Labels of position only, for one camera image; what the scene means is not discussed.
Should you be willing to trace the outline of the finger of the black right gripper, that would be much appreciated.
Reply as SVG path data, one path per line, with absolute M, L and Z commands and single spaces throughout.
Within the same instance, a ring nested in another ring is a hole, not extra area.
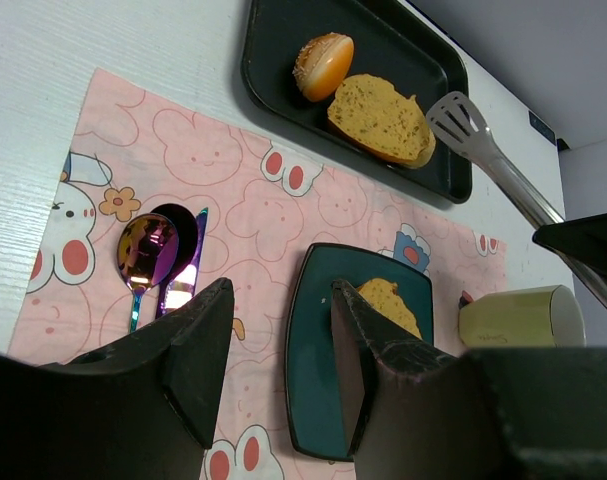
M 607 279 L 607 213 L 541 226 L 533 241 L 578 260 Z

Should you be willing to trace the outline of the steel serving tongs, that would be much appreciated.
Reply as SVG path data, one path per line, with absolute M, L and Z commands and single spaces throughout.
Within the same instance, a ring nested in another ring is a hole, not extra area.
M 541 226 L 567 221 L 501 151 L 484 117 L 465 94 L 459 91 L 446 94 L 425 117 L 435 137 L 477 165 L 535 231 Z M 607 309 L 607 279 L 578 260 L 565 254 L 558 256 Z

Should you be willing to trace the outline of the crusty speckled bread slice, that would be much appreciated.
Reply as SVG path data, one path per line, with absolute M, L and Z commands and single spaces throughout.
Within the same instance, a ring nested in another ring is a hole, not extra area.
M 383 278 L 373 278 L 357 288 L 357 292 L 377 312 L 399 327 L 421 339 L 414 313 L 405 305 L 397 292 L 398 285 Z

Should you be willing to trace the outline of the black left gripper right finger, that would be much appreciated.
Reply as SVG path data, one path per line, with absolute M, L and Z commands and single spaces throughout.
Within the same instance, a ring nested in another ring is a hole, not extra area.
M 345 443 L 359 479 L 510 479 L 473 361 L 403 330 L 345 280 L 331 331 Z

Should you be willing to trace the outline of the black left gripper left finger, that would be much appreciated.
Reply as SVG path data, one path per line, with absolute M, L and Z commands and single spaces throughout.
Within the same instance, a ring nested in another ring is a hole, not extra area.
M 234 291 L 67 364 L 0 355 L 0 479 L 196 479 L 213 444 Z

